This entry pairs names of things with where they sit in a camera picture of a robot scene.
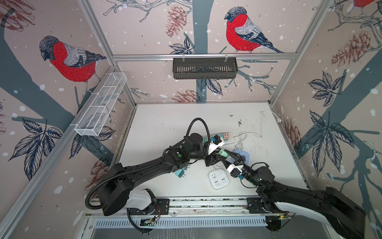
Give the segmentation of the blue square socket cube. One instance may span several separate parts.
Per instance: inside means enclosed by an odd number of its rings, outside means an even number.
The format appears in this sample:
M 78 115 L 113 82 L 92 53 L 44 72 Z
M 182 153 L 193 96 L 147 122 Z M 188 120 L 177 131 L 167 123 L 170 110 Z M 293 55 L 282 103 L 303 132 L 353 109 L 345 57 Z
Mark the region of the blue square socket cube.
M 239 154 L 239 155 L 241 155 L 241 156 L 243 156 L 243 157 L 245 157 L 246 158 L 245 163 L 249 164 L 249 161 L 250 161 L 249 153 L 247 153 L 245 151 L 242 151 L 242 150 L 239 150 L 239 149 L 236 149 L 234 152 Z

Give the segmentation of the white square socket cube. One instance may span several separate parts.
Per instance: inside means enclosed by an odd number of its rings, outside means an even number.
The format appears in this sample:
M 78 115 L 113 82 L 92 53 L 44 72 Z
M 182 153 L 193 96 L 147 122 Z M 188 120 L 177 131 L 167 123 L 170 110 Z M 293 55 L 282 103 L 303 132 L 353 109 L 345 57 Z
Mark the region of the white square socket cube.
M 225 169 L 216 169 L 209 173 L 210 183 L 215 190 L 220 190 L 229 185 L 229 179 Z

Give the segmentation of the white multicolour power strip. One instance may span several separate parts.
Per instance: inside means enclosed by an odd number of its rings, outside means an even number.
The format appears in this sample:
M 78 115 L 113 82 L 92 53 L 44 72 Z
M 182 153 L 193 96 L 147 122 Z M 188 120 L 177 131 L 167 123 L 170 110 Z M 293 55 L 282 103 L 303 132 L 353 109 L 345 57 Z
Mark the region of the white multicolour power strip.
M 223 134 L 224 134 L 225 132 L 223 132 L 223 133 L 218 133 L 217 135 L 221 138 L 221 140 L 224 142 L 224 144 L 234 144 L 235 143 L 235 139 L 234 139 L 234 137 L 233 137 L 233 134 L 232 134 L 232 139 L 231 140 L 229 140 L 229 141 L 225 141 L 224 139 L 223 139 Z

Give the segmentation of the pink USB charger plug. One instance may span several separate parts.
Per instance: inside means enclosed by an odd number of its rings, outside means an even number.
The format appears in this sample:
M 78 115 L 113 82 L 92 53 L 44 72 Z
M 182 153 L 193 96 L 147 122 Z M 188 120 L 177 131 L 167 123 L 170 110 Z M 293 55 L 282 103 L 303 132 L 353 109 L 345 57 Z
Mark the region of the pink USB charger plug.
M 229 141 L 229 140 L 231 140 L 231 139 L 232 139 L 232 133 L 231 133 L 231 132 L 226 132 L 226 133 L 224 133 L 224 134 L 223 134 L 223 139 L 224 139 L 225 141 Z

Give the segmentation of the teal charger plug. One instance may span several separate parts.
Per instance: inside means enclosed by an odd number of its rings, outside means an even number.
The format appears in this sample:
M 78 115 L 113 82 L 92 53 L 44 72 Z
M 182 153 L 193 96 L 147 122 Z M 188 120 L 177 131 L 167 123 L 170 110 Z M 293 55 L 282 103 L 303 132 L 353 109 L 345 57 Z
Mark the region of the teal charger plug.
M 185 177 L 185 170 L 183 170 L 183 169 L 177 170 L 174 172 L 174 174 L 179 178 L 183 178 L 183 177 Z

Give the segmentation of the green charger plug bottom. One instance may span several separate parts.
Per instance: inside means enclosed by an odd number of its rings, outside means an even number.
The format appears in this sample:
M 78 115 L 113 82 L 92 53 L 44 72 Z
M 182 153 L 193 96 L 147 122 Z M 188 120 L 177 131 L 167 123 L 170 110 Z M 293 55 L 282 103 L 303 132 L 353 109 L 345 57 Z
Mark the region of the green charger plug bottom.
M 223 149 L 221 149 L 218 154 L 223 156 L 223 157 L 225 157 L 225 158 L 229 157 L 228 153 L 225 150 L 223 150 Z

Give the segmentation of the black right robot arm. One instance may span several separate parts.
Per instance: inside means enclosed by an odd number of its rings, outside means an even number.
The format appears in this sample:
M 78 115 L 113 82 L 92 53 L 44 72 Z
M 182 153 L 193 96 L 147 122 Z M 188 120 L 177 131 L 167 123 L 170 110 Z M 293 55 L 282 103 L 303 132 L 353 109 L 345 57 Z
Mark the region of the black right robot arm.
M 233 178 L 252 184 L 268 212 L 293 212 L 333 228 L 345 239 L 365 237 L 365 210 L 333 187 L 309 190 L 284 185 L 275 180 L 265 162 L 258 168 L 247 165 L 246 158 L 229 150 L 215 155 Z

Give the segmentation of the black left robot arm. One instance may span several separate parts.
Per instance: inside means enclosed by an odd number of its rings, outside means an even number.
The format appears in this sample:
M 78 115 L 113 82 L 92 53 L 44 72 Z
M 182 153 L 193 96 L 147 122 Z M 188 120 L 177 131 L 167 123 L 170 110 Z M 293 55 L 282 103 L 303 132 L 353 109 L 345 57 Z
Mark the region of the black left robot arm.
M 191 133 L 188 127 L 186 135 L 176 144 L 163 150 L 154 160 L 133 166 L 113 165 L 103 178 L 87 193 L 85 206 L 90 210 L 102 210 L 104 216 L 110 216 L 122 209 L 130 192 L 155 177 L 173 173 L 177 170 L 203 160 L 207 166 L 223 160 L 219 154 L 224 140 L 219 135 L 211 136 L 205 126 L 207 138 Z

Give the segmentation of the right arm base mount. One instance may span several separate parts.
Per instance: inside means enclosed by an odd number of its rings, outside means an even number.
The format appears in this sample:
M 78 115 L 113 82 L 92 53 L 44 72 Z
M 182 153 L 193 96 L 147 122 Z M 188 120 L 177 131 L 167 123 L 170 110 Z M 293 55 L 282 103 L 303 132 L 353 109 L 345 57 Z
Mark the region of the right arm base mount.
M 250 214 L 270 214 L 273 212 L 272 205 L 260 197 L 249 197 L 246 201 L 246 209 Z

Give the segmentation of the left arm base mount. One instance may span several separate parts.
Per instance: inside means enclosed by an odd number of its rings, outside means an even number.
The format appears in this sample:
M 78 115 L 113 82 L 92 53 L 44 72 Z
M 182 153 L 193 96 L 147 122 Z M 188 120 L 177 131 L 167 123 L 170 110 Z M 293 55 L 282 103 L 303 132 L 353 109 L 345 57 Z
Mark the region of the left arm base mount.
M 128 208 L 127 212 L 133 216 L 148 216 L 148 215 L 168 215 L 170 208 L 170 199 L 157 199 L 156 204 L 153 203 L 145 210 L 136 208 Z

